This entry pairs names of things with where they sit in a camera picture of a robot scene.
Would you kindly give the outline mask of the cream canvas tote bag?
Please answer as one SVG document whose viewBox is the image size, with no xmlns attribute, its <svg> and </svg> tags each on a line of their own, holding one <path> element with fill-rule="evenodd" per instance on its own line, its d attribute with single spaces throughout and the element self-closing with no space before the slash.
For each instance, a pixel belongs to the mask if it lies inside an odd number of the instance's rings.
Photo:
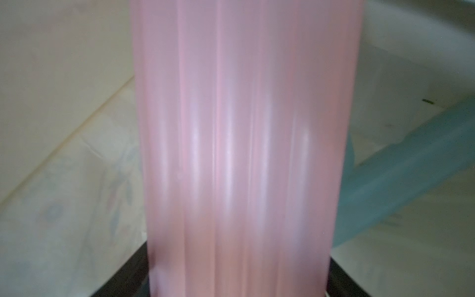
<svg viewBox="0 0 475 297">
<path fill-rule="evenodd" d="M 134 80 L 85 94 L 96 110 L 1 204 L 1 295 L 88 297 L 145 242 Z M 366 1 L 351 138 L 355 167 L 475 94 L 475 7 Z M 475 166 L 333 249 L 374 297 L 475 294 Z"/>
</svg>

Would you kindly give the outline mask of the teal pencil case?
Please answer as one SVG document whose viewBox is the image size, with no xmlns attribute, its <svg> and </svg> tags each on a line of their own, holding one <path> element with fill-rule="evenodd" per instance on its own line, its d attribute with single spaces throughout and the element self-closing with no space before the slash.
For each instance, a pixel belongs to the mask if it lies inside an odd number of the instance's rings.
<svg viewBox="0 0 475 297">
<path fill-rule="evenodd" d="M 475 162 L 475 100 L 434 116 L 341 183 L 333 247 L 352 239 Z"/>
</svg>

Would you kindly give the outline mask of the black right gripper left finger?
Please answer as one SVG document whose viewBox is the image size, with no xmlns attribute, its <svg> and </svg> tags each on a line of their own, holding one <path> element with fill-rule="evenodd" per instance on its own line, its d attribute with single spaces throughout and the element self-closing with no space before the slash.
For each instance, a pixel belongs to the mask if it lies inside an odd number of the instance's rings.
<svg viewBox="0 0 475 297">
<path fill-rule="evenodd" d="M 148 252 L 145 242 L 92 296 L 150 297 L 148 273 Z"/>
</svg>

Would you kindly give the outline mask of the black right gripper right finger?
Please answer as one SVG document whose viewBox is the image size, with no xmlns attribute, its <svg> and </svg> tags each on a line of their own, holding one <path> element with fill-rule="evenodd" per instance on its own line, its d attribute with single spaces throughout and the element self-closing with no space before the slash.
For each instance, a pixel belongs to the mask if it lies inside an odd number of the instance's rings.
<svg viewBox="0 0 475 297">
<path fill-rule="evenodd" d="M 334 261 L 330 259 L 329 275 L 326 293 L 330 297 L 359 297 L 360 288 L 350 278 L 346 272 Z"/>
</svg>

